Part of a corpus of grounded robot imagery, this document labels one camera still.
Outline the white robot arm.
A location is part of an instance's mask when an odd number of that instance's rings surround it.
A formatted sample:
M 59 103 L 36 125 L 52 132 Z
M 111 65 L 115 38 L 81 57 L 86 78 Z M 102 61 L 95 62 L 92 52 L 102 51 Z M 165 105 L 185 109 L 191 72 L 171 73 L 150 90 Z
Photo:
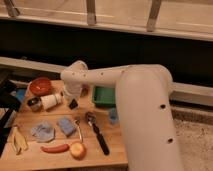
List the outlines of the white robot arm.
M 83 84 L 113 87 L 129 171 L 184 171 L 169 96 L 172 76 L 157 64 L 88 69 L 77 61 L 61 72 L 69 100 Z

